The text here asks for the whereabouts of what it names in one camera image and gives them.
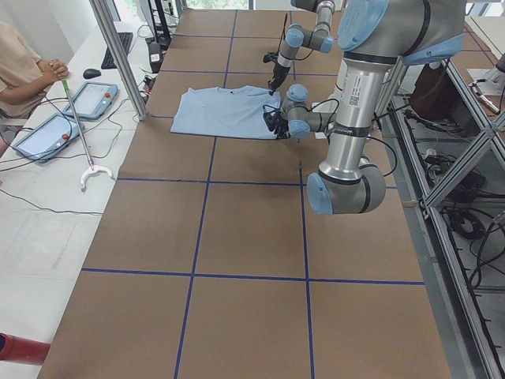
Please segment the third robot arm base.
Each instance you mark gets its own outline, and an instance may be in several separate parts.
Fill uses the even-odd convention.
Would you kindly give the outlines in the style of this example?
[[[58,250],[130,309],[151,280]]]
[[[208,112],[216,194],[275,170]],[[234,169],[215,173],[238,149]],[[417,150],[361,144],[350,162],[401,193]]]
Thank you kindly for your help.
[[[504,55],[491,69],[468,69],[469,86],[479,96],[500,96],[504,90]]]

